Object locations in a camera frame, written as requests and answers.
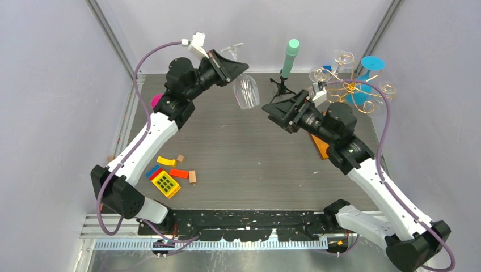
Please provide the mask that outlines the pink plastic wine glass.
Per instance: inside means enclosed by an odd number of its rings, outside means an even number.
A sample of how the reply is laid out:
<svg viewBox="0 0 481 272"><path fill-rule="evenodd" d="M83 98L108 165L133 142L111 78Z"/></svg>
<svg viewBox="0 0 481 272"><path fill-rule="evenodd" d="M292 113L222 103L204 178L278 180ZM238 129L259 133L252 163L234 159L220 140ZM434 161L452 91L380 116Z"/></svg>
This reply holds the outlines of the pink plastic wine glass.
<svg viewBox="0 0 481 272"><path fill-rule="evenodd" d="M150 105L151 107L154 109L156 107L156 105L158 104L158 102L160 101L160 99L162 98L163 94L162 93L159 93L157 95L155 95L152 99L151 99L151 102L150 102Z"/></svg>

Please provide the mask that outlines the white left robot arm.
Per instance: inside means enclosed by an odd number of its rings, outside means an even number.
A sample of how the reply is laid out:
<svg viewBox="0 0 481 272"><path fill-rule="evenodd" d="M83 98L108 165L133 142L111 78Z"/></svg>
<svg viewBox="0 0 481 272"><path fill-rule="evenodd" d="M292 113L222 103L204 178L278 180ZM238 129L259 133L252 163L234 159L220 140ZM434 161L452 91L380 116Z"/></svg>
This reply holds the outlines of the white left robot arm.
<svg viewBox="0 0 481 272"><path fill-rule="evenodd" d="M169 64L166 91L150 123L137 134L127 148L107 166L96 165L91 180L101 203L125 219L152 222L161 235L173 230L174 220L168 207L140 193L135 186L149 161L187 122L195 110L194 99L213 85L223 87L248 69L249 65L227 59L214 49L207 52L197 68L190 59L177 58Z"/></svg>

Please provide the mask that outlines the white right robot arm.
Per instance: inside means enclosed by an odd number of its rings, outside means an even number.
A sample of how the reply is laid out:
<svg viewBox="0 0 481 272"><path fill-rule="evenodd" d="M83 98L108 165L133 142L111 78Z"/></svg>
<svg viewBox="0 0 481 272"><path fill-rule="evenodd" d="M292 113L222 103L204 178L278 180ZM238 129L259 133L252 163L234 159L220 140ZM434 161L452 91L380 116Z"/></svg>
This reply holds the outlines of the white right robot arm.
<svg viewBox="0 0 481 272"><path fill-rule="evenodd" d="M424 267L446 245L451 230L433 221L394 184L372 150L355 135L357 118L344 103L319 111L306 90L262 106L268 118L289 133L300 129L327 143L329 161L354 181L385 216L380 220L339 199L324 208L330 232L353 231L382 248L400 271Z"/></svg>

